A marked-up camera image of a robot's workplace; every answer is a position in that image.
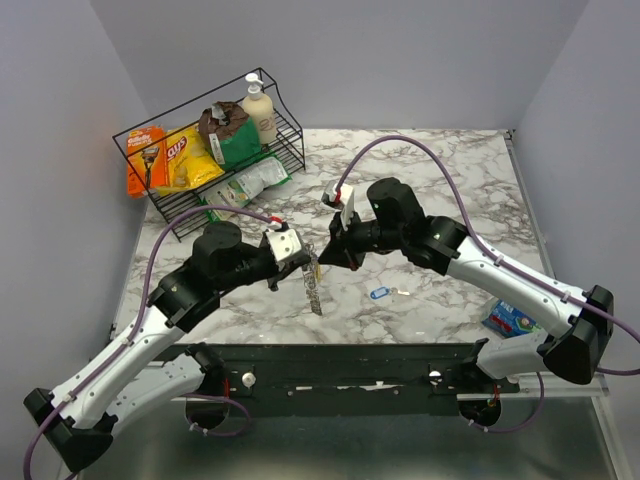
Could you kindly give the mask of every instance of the gray floor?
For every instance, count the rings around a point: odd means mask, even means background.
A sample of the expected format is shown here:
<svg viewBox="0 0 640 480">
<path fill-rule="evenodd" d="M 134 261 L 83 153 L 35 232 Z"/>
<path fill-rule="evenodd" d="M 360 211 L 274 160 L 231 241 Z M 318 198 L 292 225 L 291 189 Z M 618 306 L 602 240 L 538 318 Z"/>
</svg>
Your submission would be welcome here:
<svg viewBox="0 0 640 480">
<path fill-rule="evenodd" d="M 500 424 L 535 400 L 510 399 Z M 172 402 L 132 425 L 84 480 L 614 479 L 589 398 L 548 399 L 541 417 L 511 435 L 460 418 L 400 416 L 258 419 L 246 435 L 189 432 Z"/>
</svg>

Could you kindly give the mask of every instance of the marble table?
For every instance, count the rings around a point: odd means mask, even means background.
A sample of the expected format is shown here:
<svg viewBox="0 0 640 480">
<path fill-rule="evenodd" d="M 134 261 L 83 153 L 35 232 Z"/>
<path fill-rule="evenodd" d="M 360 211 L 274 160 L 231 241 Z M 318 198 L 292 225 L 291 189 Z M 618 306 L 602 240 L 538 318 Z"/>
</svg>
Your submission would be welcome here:
<svg viewBox="0 0 640 480">
<path fill-rule="evenodd" d="M 478 233 L 507 255 L 542 271 L 506 144 L 497 131 L 305 130 L 306 172 L 295 173 L 289 183 L 263 192 L 249 208 L 286 219 L 321 251 L 333 216 L 320 202 L 325 185 L 339 178 L 361 147 L 390 133 L 408 135 L 431 147 L 453 175 Z M 461 220 L 436 165 L 415 147 L 396 141 L 375 147 L 349 176 L 349 183 L 356 187 L 356 210 L 363 220 L 373 217 L 367 188 L 386 176 L 410 184 L 425 214 Z M 242 228 L 245 241 L 258 244 L 262 224 L 245 217 L 234 217 L 233 221 Z M 149 252 L 164 226 L 150 204 L 118 314 L 117 332 L 137 312 Z M 167 237 L 156 260 L 152 286 L 191 254 L 195 237 L 192 234 L 182 243 Z M 369 293 L 381 286 L 396 287 L 410 295 L 372 300 Z M 480 323 L 490 300 L 488 294 L 419 269 L 400 253 L 368 254 L 357 272 L 323 267 L 319 294 L 324 311 L 321 317 L 311 313 L 300 272 L 283 281 L 275 293 L 266 283 L 239 288 L 183 342 L 407 343 L 495 337 Z"/>
</svg>

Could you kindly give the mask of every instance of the soap dispenser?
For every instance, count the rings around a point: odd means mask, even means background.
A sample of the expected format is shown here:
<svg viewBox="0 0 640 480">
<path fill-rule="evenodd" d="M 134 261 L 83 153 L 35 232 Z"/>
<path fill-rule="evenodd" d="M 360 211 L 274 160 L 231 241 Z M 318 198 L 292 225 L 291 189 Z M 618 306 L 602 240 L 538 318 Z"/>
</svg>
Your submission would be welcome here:
<svg viewBox="0 0 640 480">
<path fill-rule="evenodd" d="M 262 91 L 264 83 L 257 74 L 250 73 L 244 79 L 249 82 L 249 95 L 242 101 L 242 108 L 251 117 L 258 129 L 260 143 L 271 143 L 276 139 L 278 129 L 273 114 L 273 102 L 269 95 Z"/>
</svg>

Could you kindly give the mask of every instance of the gray wall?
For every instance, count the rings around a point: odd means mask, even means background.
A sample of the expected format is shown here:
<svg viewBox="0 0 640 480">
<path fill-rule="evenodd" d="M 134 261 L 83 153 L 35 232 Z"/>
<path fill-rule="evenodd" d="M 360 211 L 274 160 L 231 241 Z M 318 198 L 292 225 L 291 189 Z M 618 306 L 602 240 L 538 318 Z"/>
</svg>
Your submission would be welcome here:
<svg viewBox="0 0 640 480">
<path fill-rule="evenodd" d="M 91 0 L 150 113 L 263 66 L 305 127 L 512 128 L 587 0 Z"/>
<path fill-rule="evenodd" d="M 591 0 L 516 132 L 516 152 L 557 275 L 616 296 L 640 330 L 640 2 Z M 617 330 L 603 364 L 638 368 Z M 614 412 L 640 473 L 637 378 L 609 377 Z"/>
<path fill-rule="evenodd" d="M 86 0 L 0 7 L 0 477 L 22 478 L 22 407 L 104 345 L 143 203 L 110 136 L 145 118 Z M 59 460 L 43 442 L 36 478 Z"/>
</svg>

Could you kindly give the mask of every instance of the white pump top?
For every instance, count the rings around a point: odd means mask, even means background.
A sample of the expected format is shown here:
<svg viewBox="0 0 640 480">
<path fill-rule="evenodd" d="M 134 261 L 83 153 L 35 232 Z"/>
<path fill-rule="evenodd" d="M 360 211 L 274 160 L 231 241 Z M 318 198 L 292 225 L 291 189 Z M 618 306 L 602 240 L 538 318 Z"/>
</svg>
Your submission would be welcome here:
<svg viewBox="0 0 640 480">
<path fill-rule="evenodd" d="M 260 97 L 262 97 L 262 85 L 264 85 L 264 82 L 260 80 L 258 74 L 249 73 L 246 77 L 244 77 L 244 79 L 249 82 L 249 98 L 251 98 L 251 100 L 258 100 Z"/>
</svg>

